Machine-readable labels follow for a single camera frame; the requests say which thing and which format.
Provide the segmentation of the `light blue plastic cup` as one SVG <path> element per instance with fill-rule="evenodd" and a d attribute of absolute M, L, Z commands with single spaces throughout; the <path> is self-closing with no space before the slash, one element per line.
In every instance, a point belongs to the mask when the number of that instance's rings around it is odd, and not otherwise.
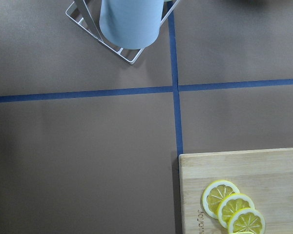
<path fill-rule="evenodd" d="M 159 36 L 163 0 L 103 0 L 99 25 L 104 37 L 125 49 L 141 49 Z"/>

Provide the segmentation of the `lemon slice near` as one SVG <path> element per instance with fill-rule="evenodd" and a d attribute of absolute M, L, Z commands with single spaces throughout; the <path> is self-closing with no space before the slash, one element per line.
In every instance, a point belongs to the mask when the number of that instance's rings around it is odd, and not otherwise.
<path fill-rule="evenodd" d="M 263 215 L 256 209 L 243 208 L 235 212 L 228 222 L 229 234 L 250 232 L 252 234 L 264 234 L 266 222 Z"/>

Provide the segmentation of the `lemon slice far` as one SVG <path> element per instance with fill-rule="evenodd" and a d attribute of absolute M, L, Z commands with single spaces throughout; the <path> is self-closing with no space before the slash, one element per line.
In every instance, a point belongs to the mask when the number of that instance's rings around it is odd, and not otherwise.
<path fill-rule="evenodd" d="M 223 199 L 231 194 L 239 193 L 238 187 L 228 180 L 216 180 L 209 184 L 202 194 L 202 205 L 205 212 L 212 218 L 218 219 L 217 209 Z"/>

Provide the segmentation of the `lemon slice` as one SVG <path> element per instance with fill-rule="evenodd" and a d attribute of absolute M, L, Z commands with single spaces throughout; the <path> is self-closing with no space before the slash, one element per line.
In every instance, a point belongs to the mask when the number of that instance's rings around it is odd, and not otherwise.
<path fill-rule="evenodd" d="M 218 219 L 217 209 L 223 199 L 231 194 L 239 193 L 238 187 L 228 180 L 216 180 L 209 184 L 202 194 L 202 205 L 205 212 L 212 218 Z"/>
<path fill-rule="evenodd" d="M 228 222 L 229 234 L 250 232 L 252 234 L 264 234 L 266 222 L 263 215 L 256 209 L 243 208 L 235 212 Z"/>
<path fill-rule="evenodd" d="M 217 218 L 222 227 L 227 228 L 232 215 L 243 208 L 255 208 L 254 202 L 246 194 L 234 193 L 226 196 L 218 205 Z"/>

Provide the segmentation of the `wooden cutting board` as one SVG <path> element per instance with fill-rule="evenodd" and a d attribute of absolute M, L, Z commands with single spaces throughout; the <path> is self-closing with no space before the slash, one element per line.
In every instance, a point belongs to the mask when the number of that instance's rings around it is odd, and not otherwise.
<path fill-rule="evenodd" d="M 293 234 L 293 148 L 179 156 L 182 227 L 185 234 L 225 234 L 202 206 L 204 189 L 228 180 L 248 195 L 268 234 Z"/>

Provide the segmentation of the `lemon slice middle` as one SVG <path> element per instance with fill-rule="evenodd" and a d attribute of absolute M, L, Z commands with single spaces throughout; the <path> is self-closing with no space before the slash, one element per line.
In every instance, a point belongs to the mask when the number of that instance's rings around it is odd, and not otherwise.
<path fill-rule="evenodd" d="M 254 202 L 246 194 L 234 193 L 226 196 L 218 205 L 217 218 L 222 227 L 227 228 L 232 215 L 243 208 L 255 208 Z"/>

